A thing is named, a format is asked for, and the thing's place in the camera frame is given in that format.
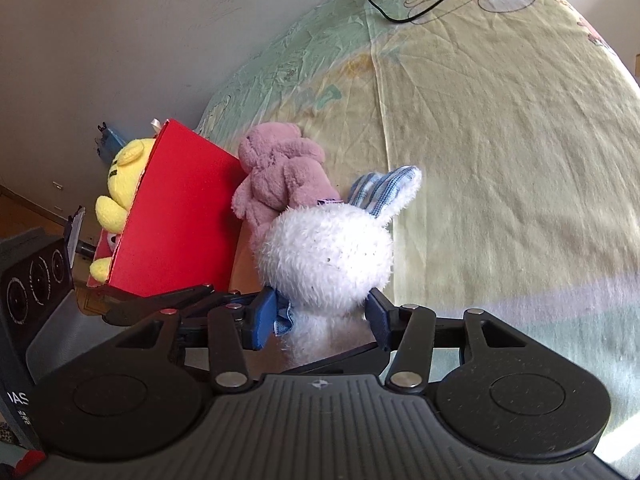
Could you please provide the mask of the white rabbit plush blue bow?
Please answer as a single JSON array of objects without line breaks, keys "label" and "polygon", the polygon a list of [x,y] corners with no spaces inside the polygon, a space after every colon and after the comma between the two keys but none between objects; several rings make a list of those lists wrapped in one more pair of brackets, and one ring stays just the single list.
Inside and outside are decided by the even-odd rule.
[{"label": "white rabbit plush blue bow", "polygon": [[371,338],[364,303],[392,275],[390,222],[418,195],[422,171],[361,176],[344,202],[290,208],[255,249],[260,280],[283,300],[276,323],[292,366],[335,356]]}]

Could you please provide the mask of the pink teddy bear plush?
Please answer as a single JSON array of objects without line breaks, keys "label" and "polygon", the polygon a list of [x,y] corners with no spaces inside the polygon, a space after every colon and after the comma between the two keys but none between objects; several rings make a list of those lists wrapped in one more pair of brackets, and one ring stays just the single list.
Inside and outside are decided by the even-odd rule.
[{"label": "pink teddy bear plush", "polygon": [[290,122],[264,122],[244,136],[238,156],[247,177],[235,190],[231,208],[248,224],[250,248],[257,248],[271,223],[288,208],[312,207],[340,193],[323,163],[323,148]]}]

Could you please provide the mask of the yellow tiger plush toy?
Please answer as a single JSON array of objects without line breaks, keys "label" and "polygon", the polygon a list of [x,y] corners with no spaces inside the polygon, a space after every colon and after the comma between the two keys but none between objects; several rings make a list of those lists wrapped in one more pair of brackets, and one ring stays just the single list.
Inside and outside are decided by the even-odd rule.
[{"label": "yellow tiger plush toy", "polygon": [[137,189],[149,162],[155,139],[136,139],[127,143],[113,158],[107,173],[107,195],[96,199],[96,218],[107,235],[112,254],[91,263],[91,277],[100,284],[107,282],[115,248],[124,234]]}]

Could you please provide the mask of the red cardboard box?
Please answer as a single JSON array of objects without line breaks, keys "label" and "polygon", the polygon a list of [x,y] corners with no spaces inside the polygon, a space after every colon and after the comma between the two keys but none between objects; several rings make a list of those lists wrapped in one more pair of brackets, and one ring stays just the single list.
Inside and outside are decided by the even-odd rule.
[{"label": "red cardboard box", "polygon": [[[116,297],[226,290],[242,226],[231,199],[246,173],[239,159],[175,119],[155,129],[107,282],[90,275],[88,285]],[[102,230],[93,261],[111,254]]]}]

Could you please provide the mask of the blue plastic bag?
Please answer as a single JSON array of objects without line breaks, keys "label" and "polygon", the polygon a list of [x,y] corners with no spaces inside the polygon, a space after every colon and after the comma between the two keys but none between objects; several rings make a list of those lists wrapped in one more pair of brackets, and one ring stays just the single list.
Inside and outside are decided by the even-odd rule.
[{"label": "blue plastic bag", "polygon": [[114,157],[126,146],[128,141],[106,122],[101,122],[98,125],[98,130],[100,134],[94,139],[96,154],[104,165],[110,166]]}]

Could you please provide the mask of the cartoon print bed sheet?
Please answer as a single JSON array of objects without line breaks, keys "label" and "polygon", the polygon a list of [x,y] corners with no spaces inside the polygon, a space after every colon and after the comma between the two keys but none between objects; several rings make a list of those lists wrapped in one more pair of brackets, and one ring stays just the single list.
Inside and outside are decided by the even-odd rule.
[{"label": "cartoon print bed sheet", "polygon": [[347,191],[422,169],[393,224],[386,292],[483,307],[597,375],[598,452],[639,472],[639,88],[565,0],[330,0],[210,99],[198,133],[235,150],[294,122]]}]

